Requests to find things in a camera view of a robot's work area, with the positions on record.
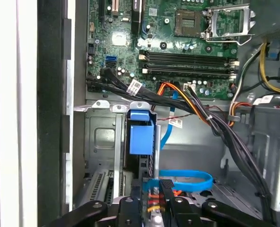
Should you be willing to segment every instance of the motherboard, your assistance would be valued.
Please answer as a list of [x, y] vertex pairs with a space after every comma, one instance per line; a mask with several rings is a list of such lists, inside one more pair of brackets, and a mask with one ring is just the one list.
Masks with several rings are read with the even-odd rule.
[[[243, 0], [89, 0], [87, 76], [107, 83], [101, 69], [112, 68], [157, 92], [163, 81], [192, 88], [201, 99], [229, 100], [238, 70], [238, 45], [207, 42], [207, 10]], [[217, 35], [237, 33], [242, 12], [223, 12]], [[89, 92], [106, 92], [87, 85]], [[170, 89], [165, 95], [171, 95]]]

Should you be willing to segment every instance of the cpu socket lever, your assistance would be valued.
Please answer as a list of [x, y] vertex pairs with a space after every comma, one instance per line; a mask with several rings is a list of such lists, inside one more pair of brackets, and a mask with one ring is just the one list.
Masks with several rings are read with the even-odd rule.
[[[232, 11], [242, 11], [243, 18], [240, 19], [241, 31], [238, 32], [225, 32], [219, 34], [217, 31], [217, 21], [221, 13], [230, 13]], [[251, 18], [255, 17], [255, 13], [249, 9], [249, 4], [241, 4], [234, 6], [212, 7], [207, 8], [207, 11], [203, 12], [203, 15], [207, 18], [208, 28], [201, 33], [201, 38], [204, 38], [208, 43], [237, 43], [239, 46], [244, 45], [252, 39], [254, 34], [249, 34], [249, 30], [255, 25], [255, 21], [251, 21]], [[240, 42], [241, 37], [246, 37], [247, 40]]]

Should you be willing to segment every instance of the blue drive bay latch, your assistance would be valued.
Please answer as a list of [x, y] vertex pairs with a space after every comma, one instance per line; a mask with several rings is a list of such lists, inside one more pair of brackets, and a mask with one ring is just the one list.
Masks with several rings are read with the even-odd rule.
[[152, 155], [155, 143], [156, 114], [149, 110], [130, 110], [127, 132], [131, 155]]

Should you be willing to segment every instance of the green circuit board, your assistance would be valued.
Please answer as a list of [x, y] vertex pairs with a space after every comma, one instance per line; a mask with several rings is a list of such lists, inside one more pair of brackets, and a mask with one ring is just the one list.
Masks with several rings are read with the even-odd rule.
[[[198, 37], [198, 33], [194, 33], [194, 29], [187, 29], [196, 26], [194, 20], [181, 19], [178, 21], [177, 17], [180, 13], [194, 12], [201, 21], [197, 30], [202, 32], [206, 27], [206, 22], [200, 13], [205, 8], [241, 4], [242, 0], [144, 0], [139, 35], [133, 35], [131, 32], [133, 0], [118, 0], [119, 10], [116, 16], [112, 12], [107, 12], [107, 7], [112, 6], [112, 0], [102, 0], [105, 1], [103, 4], [104, 23], [101, 23], [99, 18], [99, 10], [101, 10], [99, 1], [101, 0], [89, 0], [88, 2], [87, 42], [92, 48], [92, 55], [87, 60], [87, 73], [99, 78], [101, 68], [106, 66], [106, 56], [115, 56], [117, 59], [114, 71], [120, 72], [118, 77], [127, 84], [133, 79], [137, 79], [146, 88], [157, 91], [162, 81], [179, 82], [181, 88], [191, 87], [200, 98], [231, 99], [229, 85], [234, 82], [235, 77], [147, 75], [143, 74], [139, 68], [139, 53], [149, 51], [161, 54], [236, 59], [237, 44], [207, 43]], [[240, 11], [220, 14], [217, 21], [218, 34], [238, 32], [241, 23], [240, 17]], [[145, 29], [147, 25], [150, 26], [149, 31]], [[166, 49], [161, 48], [161, 43], [166, 43]], [[212, 66], [198, 66], [197, 68], [213, 70]], [[88, 91], [105, 92], [92, 87], [88, 87]]]

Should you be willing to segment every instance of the blue sata port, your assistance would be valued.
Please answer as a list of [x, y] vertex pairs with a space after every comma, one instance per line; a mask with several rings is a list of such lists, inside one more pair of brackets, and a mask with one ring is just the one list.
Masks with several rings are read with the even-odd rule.
[[117, 61], [117, 57], [116, 56], [106, 56], [105, 61]]

